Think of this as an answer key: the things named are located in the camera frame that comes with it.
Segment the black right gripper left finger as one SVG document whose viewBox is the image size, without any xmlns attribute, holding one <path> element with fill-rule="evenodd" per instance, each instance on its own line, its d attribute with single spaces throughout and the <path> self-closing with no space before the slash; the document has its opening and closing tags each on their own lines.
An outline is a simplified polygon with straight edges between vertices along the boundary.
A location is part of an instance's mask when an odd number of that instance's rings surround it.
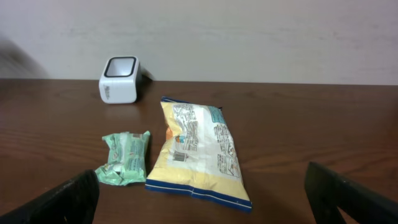
<svg viewBox="0 0 398 224">
<path fill-rule="evenodd" d="M 99 195 L 98 178 L 89 169 L 2 215 L 1 223 L 92 224 Z"/>
</svg>

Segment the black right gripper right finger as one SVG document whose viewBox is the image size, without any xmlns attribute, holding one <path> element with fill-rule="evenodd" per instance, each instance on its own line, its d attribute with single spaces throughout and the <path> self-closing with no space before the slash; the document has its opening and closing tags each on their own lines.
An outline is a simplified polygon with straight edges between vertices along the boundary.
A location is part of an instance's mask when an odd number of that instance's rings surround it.
<svg viewBox="0 0 398 224">
<path fill-rule="evenodd" d="M 358 223 L 397 223 L 397 202 L 309 162 L 305 192 L 317 223 L 345 223 L 344 211 Z"/>
</svg>

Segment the light teal wipes pack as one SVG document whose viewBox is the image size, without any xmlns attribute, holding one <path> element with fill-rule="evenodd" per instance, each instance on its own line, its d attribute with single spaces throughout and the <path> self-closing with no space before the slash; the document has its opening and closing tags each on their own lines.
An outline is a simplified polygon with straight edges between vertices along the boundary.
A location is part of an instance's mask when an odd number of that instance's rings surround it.
<svg viewBox="0 0 398 224">
<path fill-rule="evenodd" d="M 114 133 L 102 137 L 109 148 L 107 163 L 95 170 L 99 182 L 125 186 L 146 181 L 146 152 L 150 132 Z"/>
</svg>

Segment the yellow blue snack bag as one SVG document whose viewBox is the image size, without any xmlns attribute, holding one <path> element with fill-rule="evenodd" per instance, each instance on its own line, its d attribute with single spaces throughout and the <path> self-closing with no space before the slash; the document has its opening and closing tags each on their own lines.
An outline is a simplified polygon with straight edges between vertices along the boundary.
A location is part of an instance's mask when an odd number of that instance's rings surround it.
<svg viewBox="0 0 398 224">
<path fill-rule="evenodd" d="M 162 97 L 166 140 L 148 190 L 189 195 L 250 212 L 233 137 L 221 108 Z"/>
</svg>

